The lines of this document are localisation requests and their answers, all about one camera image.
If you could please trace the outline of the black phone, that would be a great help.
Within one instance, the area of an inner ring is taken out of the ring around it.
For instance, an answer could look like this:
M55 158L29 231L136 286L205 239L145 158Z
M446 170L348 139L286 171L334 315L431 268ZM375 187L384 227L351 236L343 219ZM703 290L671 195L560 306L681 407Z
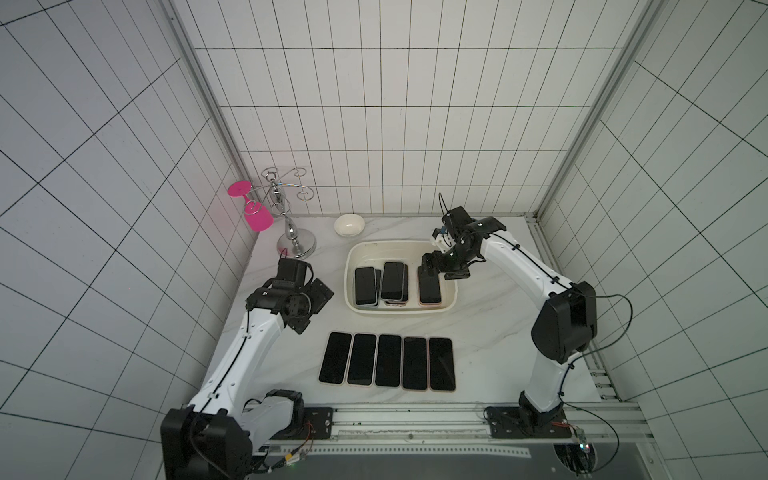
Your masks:
M373 381L377 337L373 334L356 334L352 342L347 383L368 386Z
M453 342L449 338L428 339L429 385L433 391L456 390Z
M321 383L339 385L344 381L353 336L350 333L332 332L320 367Z
M381 387L399 387L401 382L402 337L378 337L374 383Z

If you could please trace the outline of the phone with pink case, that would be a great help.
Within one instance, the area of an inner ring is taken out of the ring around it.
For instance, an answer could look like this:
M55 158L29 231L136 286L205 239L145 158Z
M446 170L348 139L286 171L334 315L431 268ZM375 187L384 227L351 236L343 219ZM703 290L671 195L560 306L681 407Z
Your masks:
M404 389L425 391L428 388L428 352L425 338L405 337L403 340L402 386Z

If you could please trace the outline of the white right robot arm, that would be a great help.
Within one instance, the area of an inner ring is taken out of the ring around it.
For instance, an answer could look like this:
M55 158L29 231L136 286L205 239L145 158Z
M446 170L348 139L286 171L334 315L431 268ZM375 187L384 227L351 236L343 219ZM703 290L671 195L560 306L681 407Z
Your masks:
M494 217L474 219L459 206L447 211L442 223L432 235L436 249L422 256L427 272L460 280L470 276L471 265L490 262L539 309L531 329L537 356L518 408L531 429L551 422L562 412L568 372L597 334L594 288L585 281L574 283L541 263Z

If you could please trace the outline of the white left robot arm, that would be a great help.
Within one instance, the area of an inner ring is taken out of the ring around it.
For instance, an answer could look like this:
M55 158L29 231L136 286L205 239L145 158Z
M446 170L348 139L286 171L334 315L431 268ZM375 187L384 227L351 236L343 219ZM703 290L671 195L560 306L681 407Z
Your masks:
M298 391L273 389L262 399L248 387L281 333L302 334L333 297L302 260L282 258L276 275L251 293L239 329L200 391L167 412L160 436L168 479L245 479L269 474L297 459L295 447L269 462L274 437L312 441L316 429Z

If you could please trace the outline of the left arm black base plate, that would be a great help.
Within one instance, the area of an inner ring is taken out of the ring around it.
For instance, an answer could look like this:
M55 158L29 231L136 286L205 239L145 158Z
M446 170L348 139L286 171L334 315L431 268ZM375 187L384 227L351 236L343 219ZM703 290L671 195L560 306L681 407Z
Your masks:
M332 436L333 417L332 407L305 407L301 439L328 440Z

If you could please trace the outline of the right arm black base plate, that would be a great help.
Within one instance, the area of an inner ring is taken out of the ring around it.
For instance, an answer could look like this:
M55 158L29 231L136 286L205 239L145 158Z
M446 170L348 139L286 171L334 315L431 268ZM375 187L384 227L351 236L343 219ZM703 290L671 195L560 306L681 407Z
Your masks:
M494 439L560 440L572 437L561 410L539 413L527 407L488 406L483 416Z

